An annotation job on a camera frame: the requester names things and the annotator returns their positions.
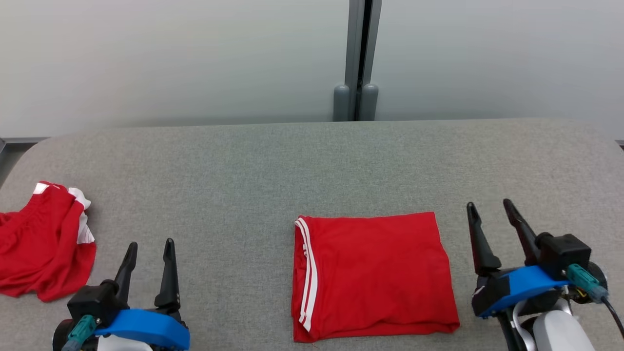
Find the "red fabric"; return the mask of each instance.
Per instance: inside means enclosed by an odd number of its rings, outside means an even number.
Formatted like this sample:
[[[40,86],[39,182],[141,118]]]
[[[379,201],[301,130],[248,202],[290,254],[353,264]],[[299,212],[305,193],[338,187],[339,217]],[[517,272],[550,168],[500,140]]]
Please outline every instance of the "red fabric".
[[[0,214],[0,293],[35,291],[49,302],[78,291],[89,278],[95,242],[77,244],[84,206],[49,184],[19,212]]]
[[[435,215],[300,217],[291,308],[296,342],[452,333],[459,317]]]

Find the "green cable connector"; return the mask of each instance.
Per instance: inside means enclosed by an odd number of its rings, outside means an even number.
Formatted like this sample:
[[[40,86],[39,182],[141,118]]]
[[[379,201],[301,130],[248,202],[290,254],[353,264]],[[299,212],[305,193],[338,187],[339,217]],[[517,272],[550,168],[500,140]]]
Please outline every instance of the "green cable connector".
[[[91,335],[93,335],[96,327],[97,323],[92,315],[82,316],[82,318],[78,321],[78,324],[76,324],[74,329],[72,329],[72,332],[69,333],[67,342],[61,351],[80,351],[82,344],[84,344],[84,342],[87,341]]]
[[[597,304],[602,304],[602,298],[609,296],[609,291],[600,285],[598,279],[578,264],[568,266],[566,276],[574,285],[585,290],[592,301]]]

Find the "floor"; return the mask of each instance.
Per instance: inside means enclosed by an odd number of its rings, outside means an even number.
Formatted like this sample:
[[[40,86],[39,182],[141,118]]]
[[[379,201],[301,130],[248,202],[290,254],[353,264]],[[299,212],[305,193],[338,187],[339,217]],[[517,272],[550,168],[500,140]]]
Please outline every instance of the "floor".
[[[0,187],[22,155],[34,144],[7,144],[0,152]]]

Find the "wire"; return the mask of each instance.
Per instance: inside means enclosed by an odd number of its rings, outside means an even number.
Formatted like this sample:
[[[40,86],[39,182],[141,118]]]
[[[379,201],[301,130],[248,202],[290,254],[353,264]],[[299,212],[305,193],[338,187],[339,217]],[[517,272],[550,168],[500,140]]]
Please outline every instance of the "wire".
[[[609,302],[606,296],[603,296],[601,300],[605,304],[605,306],[607,306],[607,308],[609,309],[609,312],[611,312],[611,315],[613,316],[613,319],[615,319],[615,323],[618,325],[618,328],[620,329],[620,333],[622,334],[622,337],[624,338],[624,326],[622,326],[622,321],[618,317],[618,312],[615,311],[615,309],[611,305],[611,302]]]

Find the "gray table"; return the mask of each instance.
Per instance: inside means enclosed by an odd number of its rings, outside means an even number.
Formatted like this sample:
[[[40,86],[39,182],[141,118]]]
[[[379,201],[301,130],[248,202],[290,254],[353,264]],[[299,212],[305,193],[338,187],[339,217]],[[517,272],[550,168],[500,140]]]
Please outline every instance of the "gray table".
[[[293,221],[434,211],[451,260],[462,327],[453,335],[326,340],[321,350],[505,350],[495,320],[472,314],[475,274],[466,203],[474,201],[507,267],[523,255],[510,197],[536,232],[574,233],[609,276],[624,313],[624,153],[569,121],[359,122],[85,132],[28,151],[0,189],[19,210],[35,183],[82,189],[97,257],[89,280],[114,277],[139,243],[130,305],[149,308],[162,249],[176,240],[182,316],[192,350],[312,350],[292,342]],[[0,350],[46,350],[66,299],[0,296]],[[605,307],[575,306],[597,350],[621,350]]]

